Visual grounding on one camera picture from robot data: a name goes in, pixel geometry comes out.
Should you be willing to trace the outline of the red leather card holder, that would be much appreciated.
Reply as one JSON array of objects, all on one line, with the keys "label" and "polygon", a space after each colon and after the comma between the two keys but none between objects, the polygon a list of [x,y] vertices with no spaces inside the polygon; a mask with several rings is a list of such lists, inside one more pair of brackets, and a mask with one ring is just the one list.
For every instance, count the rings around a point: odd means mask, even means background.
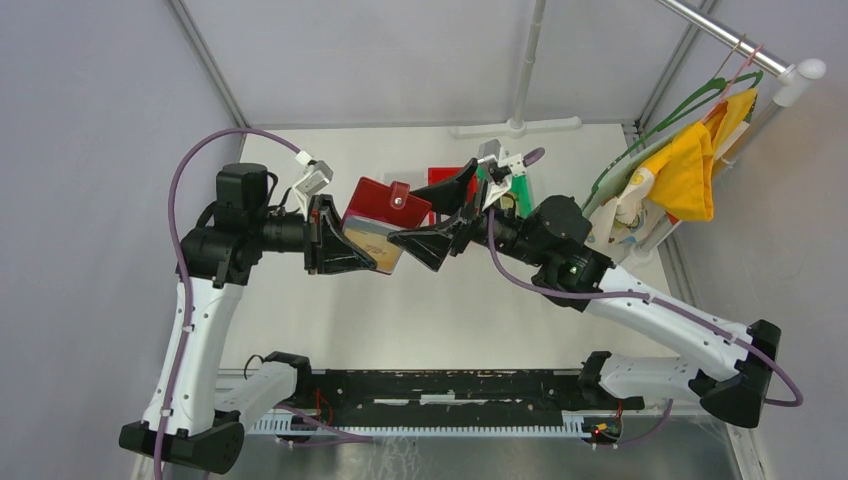
[{"label": "red leather card holder", "polygon": [[411,194],[411,187],[393,181],[390,185],[361,177],[343,215],[367,217],[401,230],[419,227],[430,212],[430,203]]}]

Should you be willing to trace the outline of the gold credit card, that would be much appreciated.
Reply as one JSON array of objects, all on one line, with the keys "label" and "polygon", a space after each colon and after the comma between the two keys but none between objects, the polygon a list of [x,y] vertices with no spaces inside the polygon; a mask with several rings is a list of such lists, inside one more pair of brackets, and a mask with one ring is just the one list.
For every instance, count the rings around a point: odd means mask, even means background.
[{"label": "gold credit card", "polygon": [[403,254],[403,250],[392,244],[388,235],[400,228],[367,217],[349,216],[343,224],[343,233],[354,245],[367,253],[376,262],[376,271],[391,275]]}]

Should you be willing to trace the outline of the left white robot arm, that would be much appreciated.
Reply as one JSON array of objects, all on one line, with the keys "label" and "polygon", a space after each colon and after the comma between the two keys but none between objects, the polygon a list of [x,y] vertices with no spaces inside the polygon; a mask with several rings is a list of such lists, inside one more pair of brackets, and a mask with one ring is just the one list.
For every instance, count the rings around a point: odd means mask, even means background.
[{"label": "left white robot arm", "polygon": [[163,370],[142,418],[123,426],[123,449],[224,474],[247,432],[285,402],[306,405],[312,369],[302,355],[273,352],[259,371],[225,395],[216,384],[226,338],[252,268],[268,252],[302,256],[311,274],[373,271],[376,261],[347,239],[333,200],[313,196],[298,213],[270,207],[272,174],[261,165],[224,166],[216,198],[178,242],[178,303]]}]

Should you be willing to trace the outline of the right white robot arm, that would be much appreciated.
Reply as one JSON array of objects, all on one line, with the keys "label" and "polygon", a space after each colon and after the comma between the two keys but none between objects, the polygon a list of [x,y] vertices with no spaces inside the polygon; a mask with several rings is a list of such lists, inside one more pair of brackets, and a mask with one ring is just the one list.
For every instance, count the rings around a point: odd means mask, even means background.
[{"label": "right white robot arm", "polygon": [[522,289],[552,303],[615,321],[672,351],[669,358],[595,352],[577,382],[580,400],[602,408],[614,398],[656,397],[698,404],[715,418],[753,429],[770,404],[780,329],[745,325],[705,313],[648,286],[590,248],[590,222],[571,197],[553,195],[520,217],[499,203],[535,155],[473,159],[454,176],[421,189],[442,219],[392,232],[388,239],[431,270],[472,243],[495,265],[512,258],[536,268]]}]

